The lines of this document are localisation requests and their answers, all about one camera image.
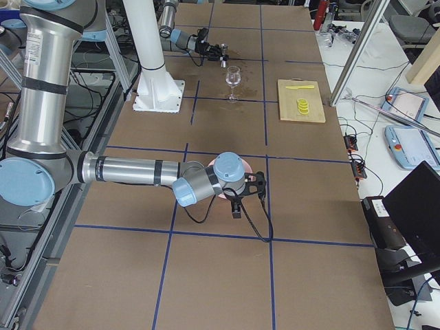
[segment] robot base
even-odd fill
[[[180,104],[182,103],[182,96],[185,90],[184,80],[172,80],[179,93],[171,95],[165,101],[159,101],[155,97],[155,91],[151,93],[142,93],[138,90],[135,102],[133,104],[134,111],[153,111],[153,112],[166,112],[166,113],[178,113],[180,110]]]

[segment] white and blue device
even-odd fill
[[[433,169],[440,171],[439,154],[425,132],[409,126],[387,126],[385,138],[402,168],[412,170],[425,160]]]
[[[429,98],[406,91],[400,87],[394,87],[385,97],[383,110],[401,116],[405,119],[411,118],[420,121],[428,106]]]

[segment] monitor stand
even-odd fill
[[[408,268],[420,264],[412,261],[409,255],[402,249],[398,251],[375,249],[377,264],[381,274],[398,272],[402,267]],[[419,275],[409,280],[385,286],[385,292],[394,306],[400,306],[408,301],[416,299],[417,292],[425,282],[425,276]],[[419,300],[432,301],[428,285],[422,289]]]

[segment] wine glass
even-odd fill
[[[226,73],[226,83],[231,87],[231,94],[228,95],[228,101],[235,103],[239,100],[236,95],[234,95],[234,87],[236,87],[241,81],[240,68],[236,66],[230,66],[228,72]]]

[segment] yellow knife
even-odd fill
[[[313,89],[313,85],[303,85],[303,86],[286,86],[287,89]]]

